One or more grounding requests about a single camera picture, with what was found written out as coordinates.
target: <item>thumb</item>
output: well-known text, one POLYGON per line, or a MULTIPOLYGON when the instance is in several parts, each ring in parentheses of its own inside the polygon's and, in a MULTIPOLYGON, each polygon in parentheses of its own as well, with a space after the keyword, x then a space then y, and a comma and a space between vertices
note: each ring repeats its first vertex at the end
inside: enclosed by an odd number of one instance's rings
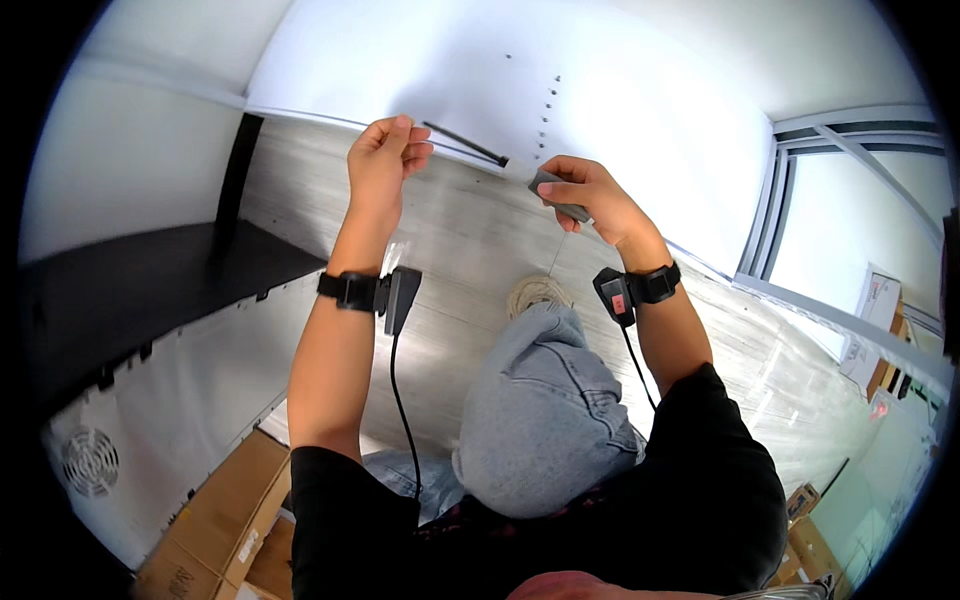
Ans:
POLYGON ((589 183, 545 182, 537 186, 537 193, 552 203, 579 204, 585 207, 590 205, 589 183))
POLYGON ((387 152, 400 156, 410 142, 410 130, 413 126, 413 119, 405 114, 400 114, 394 119, 394 124, 390 127, 390 133, 387 134, 387 141, 383 144, 387 152))

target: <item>aluminum frame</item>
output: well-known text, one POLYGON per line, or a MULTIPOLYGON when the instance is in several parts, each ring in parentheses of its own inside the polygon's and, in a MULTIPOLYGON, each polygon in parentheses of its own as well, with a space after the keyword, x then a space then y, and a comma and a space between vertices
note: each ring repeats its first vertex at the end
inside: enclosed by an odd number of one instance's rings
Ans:
MULTIPOLYGON (((769 282, 790 210, 793 181, 797 174, 796 157, 806 154, 845 153, 852 156, 900 198, 921 225, 929 242, 939 250, 943 245, 943 233, 935 221, 871 154, 893 151, 945 156, 944 139, 931 131, 930 124, 934 122, 928 107, 888 105, 836 110, 774 123, 773 143, 754 222, 732 283, 738 289, 860 341, 881 357, 910 370, 911 376, 946 397, 954 369, 942 357, 927 354, 842 310, 769 282), (911 128, 910 124, 914 123, 916 127, 911 128), (859 127, 842 127, 851 124, 859 127)), ((904 314, 911 323, 943 336, 943 326, 934 316, 912 306, 905 307, 904 314)))

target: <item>left hand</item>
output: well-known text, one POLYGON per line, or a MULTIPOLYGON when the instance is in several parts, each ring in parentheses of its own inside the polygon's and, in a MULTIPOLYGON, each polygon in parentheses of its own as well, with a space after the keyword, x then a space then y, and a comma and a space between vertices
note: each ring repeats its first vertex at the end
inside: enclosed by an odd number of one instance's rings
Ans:
POLYGON ((378 224, 388 237, 400 222, 400 186, 433 153, 433 144, 424 141, 430 130, 413 125, 405 114, 374 121, 347 153, 348 216, 378 224))

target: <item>red label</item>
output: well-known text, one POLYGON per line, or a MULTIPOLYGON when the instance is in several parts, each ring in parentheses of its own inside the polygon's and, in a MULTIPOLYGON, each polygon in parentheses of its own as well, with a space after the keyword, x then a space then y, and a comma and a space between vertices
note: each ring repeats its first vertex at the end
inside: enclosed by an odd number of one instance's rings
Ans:
POLYGON ((627 312, 627 305, 623 302, 623 294, 617 294, 613 298, 613 312, 617 315, 622 315, 627 312))

